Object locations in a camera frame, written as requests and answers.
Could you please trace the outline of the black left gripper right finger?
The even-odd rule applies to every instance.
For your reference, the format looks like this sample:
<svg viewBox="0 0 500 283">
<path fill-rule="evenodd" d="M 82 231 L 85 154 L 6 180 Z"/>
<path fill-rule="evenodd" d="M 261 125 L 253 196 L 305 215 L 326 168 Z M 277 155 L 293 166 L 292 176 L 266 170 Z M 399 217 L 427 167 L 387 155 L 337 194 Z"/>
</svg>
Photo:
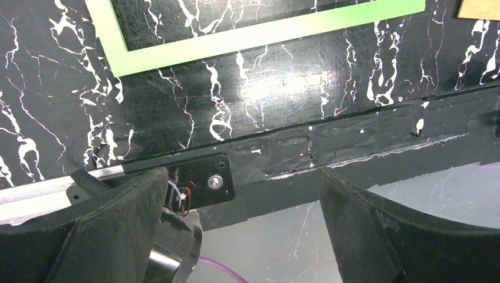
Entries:
<svg viewBox="0 0 500 283">
<path fill-rule="evenodd" d="M 438 218 L 335 174 L 318 193 L 343 282 L 498 282 L 499 230 Z"/>
</svg>

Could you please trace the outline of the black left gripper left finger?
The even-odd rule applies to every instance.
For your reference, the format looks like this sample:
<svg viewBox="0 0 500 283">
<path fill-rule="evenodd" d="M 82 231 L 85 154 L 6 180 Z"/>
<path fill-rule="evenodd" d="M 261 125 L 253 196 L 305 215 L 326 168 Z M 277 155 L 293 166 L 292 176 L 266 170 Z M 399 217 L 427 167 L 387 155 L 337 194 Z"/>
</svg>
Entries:
<svg viewBox="0 0 500 283">
<path fill-rule="evenodd" d="M 110 188 L 85 170 L 90 198 L 1 226 L 2 282 L 142 282 L 167 194 L 164 167 Z"/>
</svg>

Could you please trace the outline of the green picture frame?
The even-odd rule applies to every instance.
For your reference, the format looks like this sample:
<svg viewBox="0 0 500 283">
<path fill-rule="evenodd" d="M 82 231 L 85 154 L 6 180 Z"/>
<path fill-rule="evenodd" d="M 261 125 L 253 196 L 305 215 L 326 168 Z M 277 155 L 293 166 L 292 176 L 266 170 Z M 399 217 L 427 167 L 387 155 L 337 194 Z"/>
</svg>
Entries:
<svg viewBox="0 0 500 283">
<path fill-rule="evenodd" d="M 86 1 L 115 77 L 423 12 L 425 1 L 371 1 L 129 51 L 110 1 Z"/>
</svg>

